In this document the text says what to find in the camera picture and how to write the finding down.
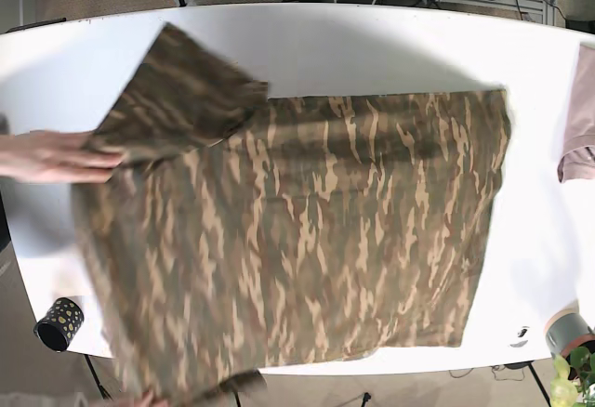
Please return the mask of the person's second hand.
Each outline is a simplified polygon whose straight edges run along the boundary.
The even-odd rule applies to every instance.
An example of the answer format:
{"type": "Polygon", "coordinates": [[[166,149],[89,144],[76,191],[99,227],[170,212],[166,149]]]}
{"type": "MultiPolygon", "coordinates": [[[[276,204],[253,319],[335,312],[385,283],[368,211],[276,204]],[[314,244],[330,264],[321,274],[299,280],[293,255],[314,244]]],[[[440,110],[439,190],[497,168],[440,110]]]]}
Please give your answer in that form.
{"type": "Polygon", "coordinates": [[[94,407],[153,407],[166,405],[167,402],[160,400],[152,389],[137,398],[127,396],[117,400],[101,400],[92,403],[94,407]]]}

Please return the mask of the person's bare hand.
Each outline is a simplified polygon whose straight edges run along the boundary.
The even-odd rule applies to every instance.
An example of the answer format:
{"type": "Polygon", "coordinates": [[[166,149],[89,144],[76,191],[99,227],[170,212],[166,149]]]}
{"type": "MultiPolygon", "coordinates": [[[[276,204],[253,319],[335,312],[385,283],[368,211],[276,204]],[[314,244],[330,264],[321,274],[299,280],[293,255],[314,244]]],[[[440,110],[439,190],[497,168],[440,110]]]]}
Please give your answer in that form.
{"type": "Polygon", "coordinates": [[[124,156],[85,150],[87,137],[54,131],[3,135],[1,175],[27,183],[105,182],[124,156]]]}

